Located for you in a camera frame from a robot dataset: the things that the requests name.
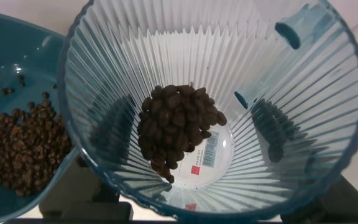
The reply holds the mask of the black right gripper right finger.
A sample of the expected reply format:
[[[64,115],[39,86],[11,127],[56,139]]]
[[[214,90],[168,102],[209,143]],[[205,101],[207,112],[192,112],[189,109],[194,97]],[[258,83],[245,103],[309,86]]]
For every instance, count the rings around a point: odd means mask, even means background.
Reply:
[[[310,203],[282,214],[284,223],[358,223],[358,190],[344,177]]]

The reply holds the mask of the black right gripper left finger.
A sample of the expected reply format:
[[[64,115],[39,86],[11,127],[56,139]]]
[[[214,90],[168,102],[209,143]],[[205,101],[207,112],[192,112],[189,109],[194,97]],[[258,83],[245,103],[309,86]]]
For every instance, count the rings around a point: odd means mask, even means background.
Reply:
[[[39,203],[48,220],[132,220],[133,209],[73,151],[68,165]]]

